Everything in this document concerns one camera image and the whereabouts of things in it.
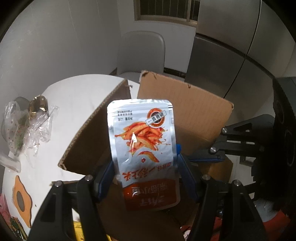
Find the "silver red spicy snack packet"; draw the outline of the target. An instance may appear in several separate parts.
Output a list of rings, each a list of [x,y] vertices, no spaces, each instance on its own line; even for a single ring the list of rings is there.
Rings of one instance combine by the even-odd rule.
[[[129,211],[162,210],[180,201],[173,105],[122,99],[107,106],[116,179]]]

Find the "green snack packets pile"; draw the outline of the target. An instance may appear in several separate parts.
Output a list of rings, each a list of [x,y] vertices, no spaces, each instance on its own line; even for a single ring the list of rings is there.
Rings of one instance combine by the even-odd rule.
[[[10,217],[10,229],[18,240],[28,240],[28,236],[23,229],[20,221],[16,217]]]

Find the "orange toast-shaped coaster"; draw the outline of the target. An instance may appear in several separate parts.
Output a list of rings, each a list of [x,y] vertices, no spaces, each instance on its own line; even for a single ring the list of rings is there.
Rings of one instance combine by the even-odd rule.
[[[32,228],[32,207],[33,201],[25,186],[20,180],[19,175],[15,177],[13,187],[13,202],[22,220],[28,228]]]

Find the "clear crumpled plastic wrapper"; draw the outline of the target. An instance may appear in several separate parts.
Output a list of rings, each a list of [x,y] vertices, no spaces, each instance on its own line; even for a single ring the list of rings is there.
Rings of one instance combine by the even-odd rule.
[[[14,156],[26,149],[32,150],[36,156],[39,144],[51,139],[53,119],[59,111],[58,106],[48,104],[47,112],[30,113],[29,103],[30,100],[17,97],[4,109],[1,134]]]

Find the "gold foil wrapper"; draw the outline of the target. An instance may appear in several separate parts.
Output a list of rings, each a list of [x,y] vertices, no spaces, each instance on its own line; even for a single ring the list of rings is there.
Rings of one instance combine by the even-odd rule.
[[[43,112],[48,111],[48,101],[43,95],[35,96],[29,103],[28,111],[30,113],[37,113],[42,110]]]

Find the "white chair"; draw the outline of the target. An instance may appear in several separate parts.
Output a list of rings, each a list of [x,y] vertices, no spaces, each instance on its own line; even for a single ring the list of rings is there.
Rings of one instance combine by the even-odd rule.
[[[117,57],[117,76],[139,83],[142,71],[163,74],[166,46],[162,35],[131,31],[122,36]]]

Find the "window with frame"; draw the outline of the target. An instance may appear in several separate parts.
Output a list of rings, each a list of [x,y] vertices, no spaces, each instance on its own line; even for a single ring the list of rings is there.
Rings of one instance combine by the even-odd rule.
[[[200,1],[136,0],[133,2],[136,21],[158,21],[196,27]]]

